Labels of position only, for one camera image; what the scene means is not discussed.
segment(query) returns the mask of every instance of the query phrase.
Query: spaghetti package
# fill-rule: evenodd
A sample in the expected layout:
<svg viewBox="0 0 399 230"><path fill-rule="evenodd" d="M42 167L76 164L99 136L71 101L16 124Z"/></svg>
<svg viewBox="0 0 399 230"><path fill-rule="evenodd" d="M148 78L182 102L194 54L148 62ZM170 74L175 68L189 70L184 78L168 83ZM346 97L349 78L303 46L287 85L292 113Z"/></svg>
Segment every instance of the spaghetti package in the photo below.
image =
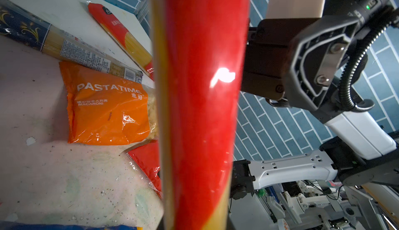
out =
<svg viewBox="0 0 399 230"><path fill-rule="evenodd" d="M127 153L132 160L133 169L140 170L145 174L151 188L154 189L159 198L162 199L161 170L159 162L158 141L151 141L143 146L137 147Z"/></svg>
<svg viewBox="0 0 399 230"><path fill-rule="evenodd" d="M122 25L122 23L111 13L108 8L101 4L89 2L89 12L104 30L115 40L125 53L154 79L152 67L152 56L137 41L137 39Z"/></svg>
<svg viewBox="0 0 399 230"><path fill-rule="evenodd" d="M68 91L69 143L127 145L157 137L154 89L71 62L59 66Z"/></svg>
<svg viewBox="0 0 399 230"><path fill-rule="evenodd" d="M129 68L9 0L0 0L0 35L59 60L72 61L130 81L142 82L142 71Z"/></svg>

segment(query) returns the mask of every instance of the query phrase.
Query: white countertop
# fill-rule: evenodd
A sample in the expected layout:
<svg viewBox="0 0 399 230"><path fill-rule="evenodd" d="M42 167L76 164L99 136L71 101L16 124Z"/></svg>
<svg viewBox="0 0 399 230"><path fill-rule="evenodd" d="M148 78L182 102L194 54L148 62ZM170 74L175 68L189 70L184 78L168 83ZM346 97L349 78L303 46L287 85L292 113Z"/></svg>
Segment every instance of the white countertop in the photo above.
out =
<svg viewBox="0 0 399 230"><path fill-rule="evenodd" d="M87 0L11 1L138 69L87 13L82 4ZM90 1L106 5L150 50L133 14ZM130 145L67 143L59 60L2 36L0 46L0 220L156 229L162 203L122 153ZM147 77L143 83L153 86ZM36 142L28 146L29 137Z"/></svg>

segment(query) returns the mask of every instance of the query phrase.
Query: red pasta bag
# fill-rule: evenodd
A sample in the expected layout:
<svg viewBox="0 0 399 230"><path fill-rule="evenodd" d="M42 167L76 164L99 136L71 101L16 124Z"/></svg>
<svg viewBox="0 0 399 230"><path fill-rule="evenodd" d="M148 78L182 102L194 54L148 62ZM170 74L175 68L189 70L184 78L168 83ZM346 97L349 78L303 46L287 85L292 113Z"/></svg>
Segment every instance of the red pasta bag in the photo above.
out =
<svg viewBox="0 0 399 230"><path fill-rule="evenodd" d="M152 141L137 147L129 151L128 154L148 177L152 189L154 189L162 199L158 141Z"/></svg>

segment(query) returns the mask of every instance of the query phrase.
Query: barcode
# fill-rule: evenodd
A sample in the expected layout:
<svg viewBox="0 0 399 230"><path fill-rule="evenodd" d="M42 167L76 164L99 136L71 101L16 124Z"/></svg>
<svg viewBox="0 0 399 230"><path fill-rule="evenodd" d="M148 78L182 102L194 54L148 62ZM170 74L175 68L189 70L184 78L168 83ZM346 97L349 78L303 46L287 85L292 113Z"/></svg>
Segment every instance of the barcode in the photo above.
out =
<svg viewBox="0 0 399 230"><path fill-rule="evenodd" d="M136 81L136 75L133 72L129 71L127 68L125 68L125 78L133 82Z"/></svg>

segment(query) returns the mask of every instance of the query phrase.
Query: red and yellow tube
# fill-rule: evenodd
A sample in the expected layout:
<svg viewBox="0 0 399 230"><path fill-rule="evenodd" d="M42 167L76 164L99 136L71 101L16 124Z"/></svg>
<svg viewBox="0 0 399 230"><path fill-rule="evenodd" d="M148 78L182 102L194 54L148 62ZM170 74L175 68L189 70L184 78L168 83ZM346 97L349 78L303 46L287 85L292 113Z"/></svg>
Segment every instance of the red and yellow tube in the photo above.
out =
<svg viewBox="0 0 399 230"><path fill-rule="evenodd" d="M249 0L151 0L164 222L225 229Z"/></svg>

